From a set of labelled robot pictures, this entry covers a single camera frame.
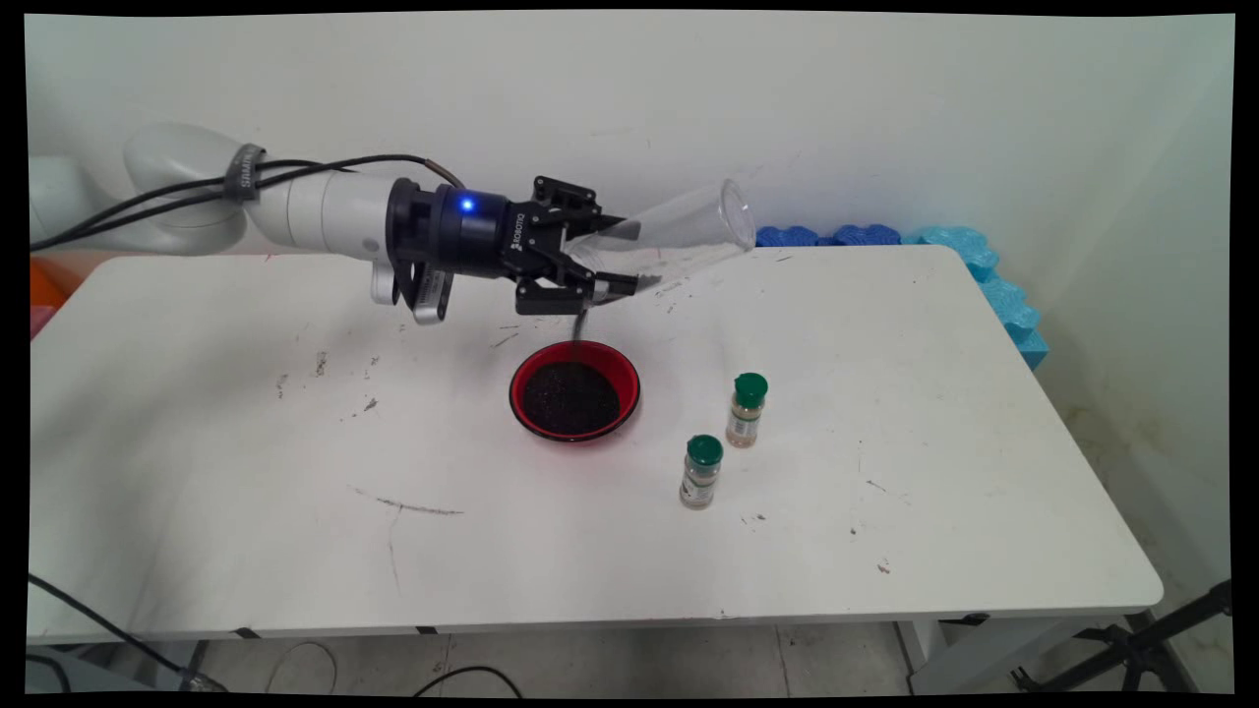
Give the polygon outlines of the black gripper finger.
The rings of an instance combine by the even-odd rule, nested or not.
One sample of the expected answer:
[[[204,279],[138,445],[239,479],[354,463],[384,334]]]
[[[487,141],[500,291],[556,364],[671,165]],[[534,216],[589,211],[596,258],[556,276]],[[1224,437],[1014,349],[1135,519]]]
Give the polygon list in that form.
[[[637,242],[641,237],[640,220],[604,213],[590,188],[549,176],[535,176],[531,202],[531,226],[562,228],[567,232],[567,241],[599,236]]]
[[[661,276],[626,276],[604,270],[567,270],[562,285],[543,287],[536,278],[519,278],[515,312],[522,317],[578,317],[592,307],[645,294]]]

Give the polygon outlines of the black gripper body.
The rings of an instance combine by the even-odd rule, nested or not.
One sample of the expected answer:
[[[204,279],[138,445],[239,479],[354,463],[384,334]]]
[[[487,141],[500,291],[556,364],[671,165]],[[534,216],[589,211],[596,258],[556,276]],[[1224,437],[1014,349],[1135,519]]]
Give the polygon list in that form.
[[[392,285],[418,286],[422,273],[443,270],[482,278],[570,277],[556,242],[568,184],[533,180],[529,202],[441,185],[424,190],[399,178],[387,197],[387,265]]]

